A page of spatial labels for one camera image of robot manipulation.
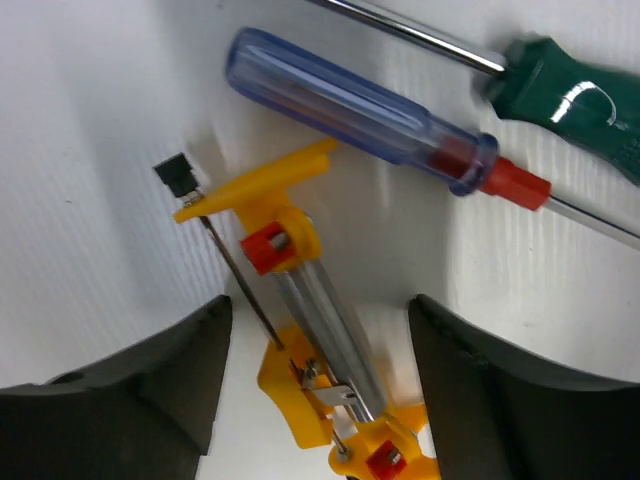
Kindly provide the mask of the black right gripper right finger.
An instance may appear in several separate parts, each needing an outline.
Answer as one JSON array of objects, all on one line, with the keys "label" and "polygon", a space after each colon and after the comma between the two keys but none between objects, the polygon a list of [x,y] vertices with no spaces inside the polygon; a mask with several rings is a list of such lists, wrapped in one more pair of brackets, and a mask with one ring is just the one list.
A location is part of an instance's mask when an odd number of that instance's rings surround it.
[{"label": "black right gripper right finger", "polygon": [[547,360],[426,295],[407,313],[442,478],[638,478],[638,384]]}]

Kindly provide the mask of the green screwdriver long shaft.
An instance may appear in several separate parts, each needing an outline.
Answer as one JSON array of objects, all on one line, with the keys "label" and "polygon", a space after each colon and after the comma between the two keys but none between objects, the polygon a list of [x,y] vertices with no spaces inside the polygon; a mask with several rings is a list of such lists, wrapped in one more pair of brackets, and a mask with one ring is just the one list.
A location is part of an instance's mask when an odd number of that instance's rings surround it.
[{"label": "green screwdriver long shaft", "polygon": [[321,7],[488,75],[482,96],[504,120],[540,126],[639,182],[639,78],[581,62],[546,36],[498,53],[367,1]]}]

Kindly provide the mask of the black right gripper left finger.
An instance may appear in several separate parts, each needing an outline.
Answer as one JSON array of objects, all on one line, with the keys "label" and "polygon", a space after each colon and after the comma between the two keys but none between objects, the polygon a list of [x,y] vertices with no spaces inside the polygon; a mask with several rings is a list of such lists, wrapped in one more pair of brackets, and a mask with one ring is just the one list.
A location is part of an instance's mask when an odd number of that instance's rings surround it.
[{"label": "black right gripper left finger", "polygon": [[195,478],[211,444],[232,320],[232,301],[220,295],[107,358],[2,389],[2,478]]}]

